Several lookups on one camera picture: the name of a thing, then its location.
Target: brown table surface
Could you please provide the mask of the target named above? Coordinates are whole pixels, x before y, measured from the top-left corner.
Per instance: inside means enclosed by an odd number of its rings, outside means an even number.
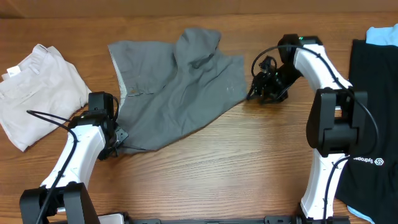
[[[349,70],[351,41],[398,13],[268,14],[215,17],[0,20],[0,70],[40,43],[55,46],[92,91],[120,95],[107,45],[118,40],[175,42],[186,27],[222,32],[220,49],[254,57],[284,34],[318,35],[337,70]],[[293,214],[307,188],[312,149],[305,124],[313,92],[303,78],[278,105],[243,102],[207,127],[157,152],[97,162],[88,191],[98,214],[127,211],[163,220],[262,218]],[[19,197],[49,175],[67,134],[57,129],[22,153],[0,129],[0,223],[22,223]],[[335,200],[335,214],[349,214]],[[352,223],[365,223],[351,216]]]

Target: blue cloth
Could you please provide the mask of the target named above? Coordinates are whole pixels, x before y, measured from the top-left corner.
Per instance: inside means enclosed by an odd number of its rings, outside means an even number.
[[[359,212],[359,211],[357,211],[357,210],[351,208],[350,206],[347,206],[347,208],[348,208],[348,211],[351,212],[351,213],[352,213],[353,215],[355,215],[356,217],[362,218],[363,220],[366,220],[366,221],[368,221],[368,222],[374,224],[374,221],[373,221],[370,217],[367,217],[366,215],[364,215],[364,214],[362,214],[361,212]]]
[[[366,32],[366,43],[374,45],[395,45],[398,47],[398,24],[394,27],[370,27]]]

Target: crumpled gray fabric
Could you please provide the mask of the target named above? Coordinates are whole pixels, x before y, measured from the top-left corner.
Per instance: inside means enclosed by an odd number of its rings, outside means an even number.
[[[109,51],[118,74],[121,152],[158,150],[206,126],[246,97],[243,56],[218,49],[216,30],[186,29],[176,44],[120,41]]]

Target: crumpled white cloth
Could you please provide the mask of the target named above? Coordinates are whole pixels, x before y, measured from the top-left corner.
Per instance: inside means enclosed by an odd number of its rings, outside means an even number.
[[[19,74],[2,76],[0,123],[10,141],[25,151],[58,127],[26,113],[27,110],[69,118],[88,102],[91,91],[75,66],[66,62],[55,47],[36,45],[18,66]]]

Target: black fabric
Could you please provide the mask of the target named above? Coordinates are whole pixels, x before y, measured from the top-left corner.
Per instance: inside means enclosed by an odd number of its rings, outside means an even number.
[[[348,161],[336,197],[375,223],[398,223],[398,47],[354,40],[349,80],[356,90],[368,92],[368,109],[376,119],[380,140],[379,147],[365,157],[371,160]],[[369,152],[374,136],[367,118],[355,154]]]

